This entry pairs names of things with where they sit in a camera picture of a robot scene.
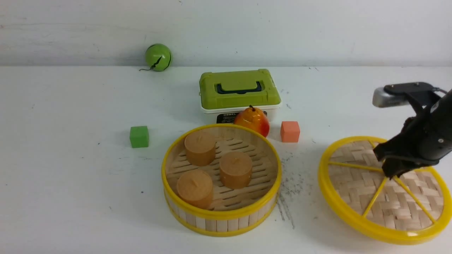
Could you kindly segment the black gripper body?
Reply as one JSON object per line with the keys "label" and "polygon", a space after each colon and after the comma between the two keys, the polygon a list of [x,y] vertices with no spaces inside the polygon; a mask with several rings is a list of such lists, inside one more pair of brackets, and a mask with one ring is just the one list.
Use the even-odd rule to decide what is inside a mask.
{"label": "black gripper body", "polygon": [[374,148],[379,161],[436,165],[451,152],[451,116],[412,117],[402,131]]}

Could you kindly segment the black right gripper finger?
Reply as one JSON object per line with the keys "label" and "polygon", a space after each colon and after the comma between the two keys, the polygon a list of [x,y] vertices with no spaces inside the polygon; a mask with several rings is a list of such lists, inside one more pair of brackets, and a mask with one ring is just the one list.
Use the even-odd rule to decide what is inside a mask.
{"label": "black right gripper finger", "polygon": [[400,177],[414,169],[417,169],[417,164],[412,161],[396,161],[394,162],[393,176]]}

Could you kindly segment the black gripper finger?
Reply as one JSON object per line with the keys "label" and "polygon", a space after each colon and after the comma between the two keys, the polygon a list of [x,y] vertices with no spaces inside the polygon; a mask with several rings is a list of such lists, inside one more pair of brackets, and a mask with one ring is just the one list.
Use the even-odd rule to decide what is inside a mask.
{"label": "black gripper finger", "polygon": [[382,169],[386,177],[390,180],[396,176],[396,159],[385,159]]}

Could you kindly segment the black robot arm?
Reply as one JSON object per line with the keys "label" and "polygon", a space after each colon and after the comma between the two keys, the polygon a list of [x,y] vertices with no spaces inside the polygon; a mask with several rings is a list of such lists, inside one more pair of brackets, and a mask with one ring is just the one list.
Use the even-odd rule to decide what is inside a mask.
{"label": "black robot arm", "polygon": [[416,116],[405,120],[400,133],[374,148],[388,178],[425,166],[434,166],[452,149],[451,92],[440,97],[432,91],[405,93]]}

